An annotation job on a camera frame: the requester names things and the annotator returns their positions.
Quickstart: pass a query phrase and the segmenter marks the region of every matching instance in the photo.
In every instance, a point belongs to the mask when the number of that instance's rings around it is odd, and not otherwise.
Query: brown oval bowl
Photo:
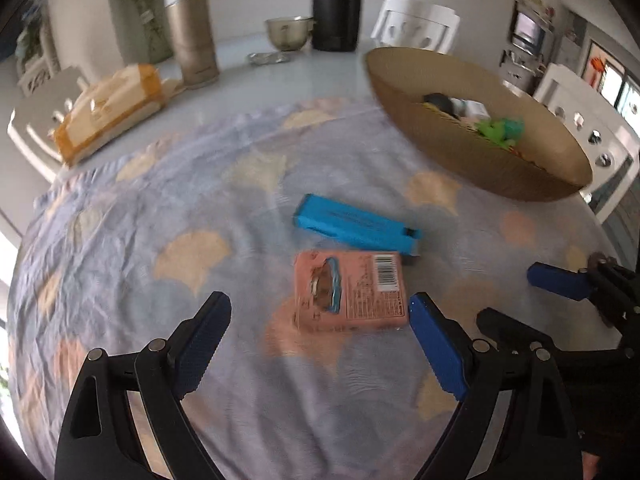
[[[387,47],[365,59],[373,91],[396,126],[425,155],[495,194],[526,202],[552,202],[588,186],[587,156],[558,118],[528,95],[518,97],[497,75],[453,56]],[[523,158],[459,121],[422,105],[440,92],[484,103],[494,119],[521,119],[517,149]]]

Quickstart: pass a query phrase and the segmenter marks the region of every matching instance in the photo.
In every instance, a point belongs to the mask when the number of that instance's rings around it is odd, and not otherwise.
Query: vase
[[[164,9],[146,0],[139,0],[137,7],[145,35],[148,62],[156,64],[170,58],[174,52],[164,34],[164,20],[162,18]]]

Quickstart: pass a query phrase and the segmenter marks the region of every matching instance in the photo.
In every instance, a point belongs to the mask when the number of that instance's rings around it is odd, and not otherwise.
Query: black cylinder
[[[329,52],[356,50],[360,3],[361,0],[314,0],[313,48]]]

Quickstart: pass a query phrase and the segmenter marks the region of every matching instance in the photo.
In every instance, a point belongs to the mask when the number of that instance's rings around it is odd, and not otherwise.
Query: blue rectangular package
[[[293,215],[293,223],[366,251],[397,251],[418,255],[419,230],[368,211],[308,194]]]

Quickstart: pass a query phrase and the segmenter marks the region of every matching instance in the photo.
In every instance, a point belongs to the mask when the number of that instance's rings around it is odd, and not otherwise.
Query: chair
[[[549,65],[534,98],[564,123],[591,163],[593,181],[581,195],[590,202],[597,191],[607,191],[595,206],[603,223],[638,176],[640,139],[604,97],[565,66]]]
[[[14,108],[7,134],[48,182],[53,182],[62,168],[62,157],[49,133],[63,121],[87,87],[77,68],[67,68],[37,87]]]
[[[383,46],[410,46],[448,54],[460,17],[448,7],[417,0],[386,0],[371,37]]]

